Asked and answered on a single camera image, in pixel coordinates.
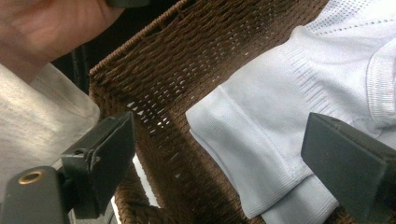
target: white knit fabric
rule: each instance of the white knit fabric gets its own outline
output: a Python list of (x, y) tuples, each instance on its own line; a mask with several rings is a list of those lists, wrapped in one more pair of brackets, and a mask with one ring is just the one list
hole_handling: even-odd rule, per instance
[(301, 158), (309, 112), (396, 147), (396, 1), (330, 1), (187, 113), (247, 217), (321, 223), (337, 205)]
[(8, 180), (52, 165), (99, 119), (99, 108), (52, 65), (29, 85), (0, 65), (0, 201)]

